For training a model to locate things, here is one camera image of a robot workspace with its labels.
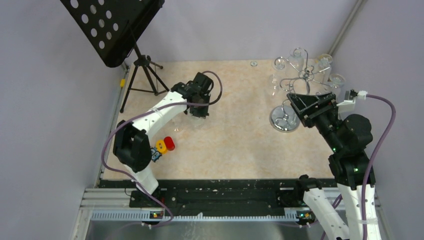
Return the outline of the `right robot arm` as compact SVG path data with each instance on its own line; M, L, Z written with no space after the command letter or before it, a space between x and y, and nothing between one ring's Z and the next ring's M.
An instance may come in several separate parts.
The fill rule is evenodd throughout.
M333 93L288 93L287 98L302 125L315 127L332 150L329 168L341 194L347 222L326 199L321 183L315 178L304 175L296 181L294 202L310 208L330 240L380 240L376 180L365 153L373 140L369 119L351 114L341 120L339 109L345 104L338 103Z

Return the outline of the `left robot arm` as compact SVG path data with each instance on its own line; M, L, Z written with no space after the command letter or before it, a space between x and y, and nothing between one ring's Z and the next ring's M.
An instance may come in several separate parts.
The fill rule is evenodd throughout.
M151 140L170 120L186 113L196 118L206 118L209 113L214 81L202 72L193 80L179 82L143 116L121 121L117 126L112 147L113 154L138 183L141 200L149 207L160 202L159 186L150 163L153 152Z

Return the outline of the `clear smooth wine glass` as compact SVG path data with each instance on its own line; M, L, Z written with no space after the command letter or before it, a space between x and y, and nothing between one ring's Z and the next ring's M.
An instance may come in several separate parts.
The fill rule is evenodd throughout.
M181 117L175 117L171 121L172 121L173 131L176 133L182 132L186 127L186 122Z

